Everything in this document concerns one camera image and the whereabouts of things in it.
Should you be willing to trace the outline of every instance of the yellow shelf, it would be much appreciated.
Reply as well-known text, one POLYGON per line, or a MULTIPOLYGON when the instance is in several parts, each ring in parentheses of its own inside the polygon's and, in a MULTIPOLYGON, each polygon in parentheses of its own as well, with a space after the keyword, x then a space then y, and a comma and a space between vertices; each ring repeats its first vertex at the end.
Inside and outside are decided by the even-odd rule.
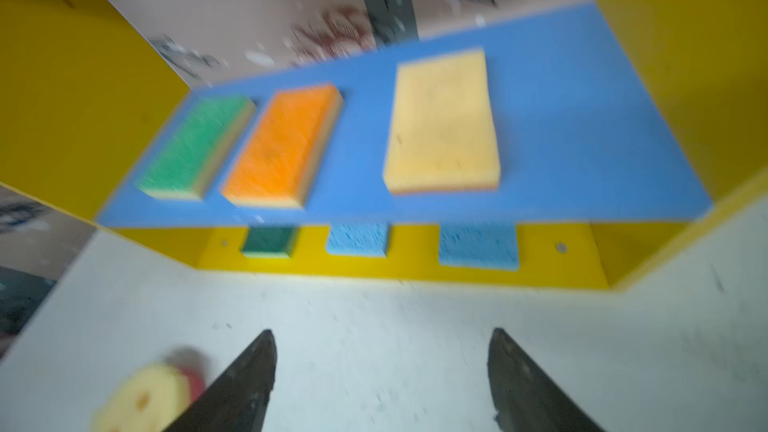
POLYGON ((303 227, 290 259, 240 254, 246 228, 212 229, 197 267, 206 270, 474 282, 553 288, 608 289, 589 224, 518 226, 520 270, 492 271, 438 264, 438 226, 394 226, 386 258, 338 257, 325 251, 328 227, 303 227), (555 245, 568 247, 560 253, 555 245))

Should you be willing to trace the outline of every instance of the orange scrubbing surface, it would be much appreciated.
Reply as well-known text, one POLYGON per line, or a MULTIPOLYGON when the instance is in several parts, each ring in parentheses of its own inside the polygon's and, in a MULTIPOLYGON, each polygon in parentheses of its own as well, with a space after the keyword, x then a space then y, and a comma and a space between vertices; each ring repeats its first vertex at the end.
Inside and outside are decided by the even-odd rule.
POLYGON ((302 208, 341 104, 331 84, 278 92, 222 195, 242 206, 302 208))

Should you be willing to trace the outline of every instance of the light blue sponge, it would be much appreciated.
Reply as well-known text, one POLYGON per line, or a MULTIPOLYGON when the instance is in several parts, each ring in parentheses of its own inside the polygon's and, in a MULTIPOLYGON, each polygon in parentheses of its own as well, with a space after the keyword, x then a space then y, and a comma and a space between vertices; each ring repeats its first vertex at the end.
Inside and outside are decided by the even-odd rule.
POLYGON ((386 257, 389 224, 332 225, 326 241, 331 255, 386 257))
POLYGON ((520 268, 514 224, 440 224, 440 265, 516 271, 520 268))

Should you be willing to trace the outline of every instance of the green scrubbing surface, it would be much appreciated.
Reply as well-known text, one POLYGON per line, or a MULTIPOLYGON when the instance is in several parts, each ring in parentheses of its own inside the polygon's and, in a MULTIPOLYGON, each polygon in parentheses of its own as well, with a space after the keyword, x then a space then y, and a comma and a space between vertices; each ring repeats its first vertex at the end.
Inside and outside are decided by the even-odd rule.
POLYGON ((289 258, 298 227, 252 227, 240 249, 246 257, 289 258))
POLYGON ((158 198, 201 198, 253 110, 244 96, 199 101, 152 161, 139 189, 158 198))

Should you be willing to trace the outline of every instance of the white table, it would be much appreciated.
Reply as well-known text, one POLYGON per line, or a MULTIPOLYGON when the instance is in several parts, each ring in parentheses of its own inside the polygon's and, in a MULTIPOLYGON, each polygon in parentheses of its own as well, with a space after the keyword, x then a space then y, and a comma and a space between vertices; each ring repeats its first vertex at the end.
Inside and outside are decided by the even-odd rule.
POLYGON ((768 430, 768 200, 625 294, 203 273, 100 232, 0 364, 0 430, 87 430, 149 362, 277 340, 265 432, 496 431, 502 326, 608 432, 768 430))

